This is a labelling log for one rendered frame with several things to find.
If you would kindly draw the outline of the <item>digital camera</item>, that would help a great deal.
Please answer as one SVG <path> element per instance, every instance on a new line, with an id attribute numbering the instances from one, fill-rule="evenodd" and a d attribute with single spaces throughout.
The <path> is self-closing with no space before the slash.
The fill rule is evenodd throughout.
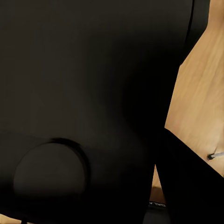
<path id="1" fill-rule="evenodd" d="M 0 0 L 0 214 L 143 224 L 180 65 L 210 0 Z"/>

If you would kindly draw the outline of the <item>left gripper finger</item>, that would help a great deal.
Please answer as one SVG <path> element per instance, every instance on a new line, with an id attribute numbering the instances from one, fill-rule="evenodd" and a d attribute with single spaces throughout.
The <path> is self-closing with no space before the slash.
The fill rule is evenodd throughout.
<path id="1" fill-rule="evenodd" d="M 171 224 L 224 224 L 224 178 L 166 128 L 155 164 Z"/>

